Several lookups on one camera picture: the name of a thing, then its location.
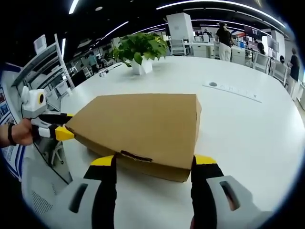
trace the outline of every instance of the black wristband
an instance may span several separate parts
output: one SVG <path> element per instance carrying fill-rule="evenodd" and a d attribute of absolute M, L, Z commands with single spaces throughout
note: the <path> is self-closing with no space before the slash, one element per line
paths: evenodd
<path fill-rule="evenodd" d="M 9 139 L 10 144 L 11 144 L 12 146 L 15 146 L 15 145 L 16 145 L 16 142 L 14 142 L 13 137 L 12 137 L 12 135 L 11 135 L 11 128 L 12 128 L 14 125 L 15 125 L 14 123 L 10 123 L 10 124 L 9 124 L 9 131 L 8 131 L 8 139 Z"/>

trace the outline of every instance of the human hand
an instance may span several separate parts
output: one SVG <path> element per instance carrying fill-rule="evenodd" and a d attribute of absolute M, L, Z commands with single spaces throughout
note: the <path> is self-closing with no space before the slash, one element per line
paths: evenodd
<path fill-rule="evenodd" d="M 233 200 L 231 199 L 230 196 L 226 195 L 227 196 L 227 200 L 229 202 L 229 207 L 230 207 L 230 210 L 231 211 L 234 211 L 237 209 L 237 206 L 233 203 Z M 195 228 L 195 219 L 194 217 L 192 218 L 192 221 L 191 221 L 191 226 L 190 226 L 190 229 L 194 229 Z"/>
<path fill-rule="evenodd" d="M 22 146 L 29 146 L 33 143 L 32 123 L 29 119 L 22 119 L 11 129 L 11 136 L 15 143 Z"/>

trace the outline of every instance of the table surface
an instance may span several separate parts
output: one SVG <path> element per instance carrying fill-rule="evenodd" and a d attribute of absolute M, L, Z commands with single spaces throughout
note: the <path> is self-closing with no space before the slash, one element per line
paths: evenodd
<path fill-rule="evenodd" d="M 262 102 L 202 86 L 208 82 L 254 92 Z M 147 75 L 135 76 L 124 64 L 103 78 L 94 75 L 62 99 L 61 112 L 75 114 L 98 95 L 137 93 L 197 94 L 202 113 L 195 153 L 214 158 L 261 210 L 276 210 L 284 201 L 301 166 L 305 129 L 277 80 L 235 63 L 166 57 Z M 63 147 L 73 178 L 83 177 L 99 157 L 76 140 Z M 176 183 L 118 168 L 115 227 L 189 228 L 190 190 L 190 179 Z"/>
<path fill-rule="evenodd" d="M 204 42 L 185 42 L 185 45 L 204 45 L 204 46 L 214 46 L 214 43 L 204 43 Z"/>

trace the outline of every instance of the brown cardboard box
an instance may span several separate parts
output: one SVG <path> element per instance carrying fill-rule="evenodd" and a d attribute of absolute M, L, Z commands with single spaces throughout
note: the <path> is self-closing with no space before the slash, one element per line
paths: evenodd
<path fill-rule="evenodd" d="M 118 164 L 151 176 L 187 180 L 201 106 L 195 94 L 98 96 L 67 124 L 75 139 Z"/>

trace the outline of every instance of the black shirt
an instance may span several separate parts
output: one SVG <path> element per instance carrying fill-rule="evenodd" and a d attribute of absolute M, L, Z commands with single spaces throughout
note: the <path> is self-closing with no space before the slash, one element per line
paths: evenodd
<path fill-rule="evenodd" d="M 290 63 L 292 64 L 291 71 L 290 71 L 290 76 L 298 81 L 299 79 L 299 70 L 300 70 L 300 64 L 299 60 L 296 55 L 292 55 Z"/>
<path fill-rule="evenodd" d="M 225 29 L 219 29 L 217 30 L 216 35 L 219 37 L 219 42 L 222 44 L 225 44 L 227 46 L 231 46 L 230 41 L 231 41 L 231 33 L 228 30 Z"/>

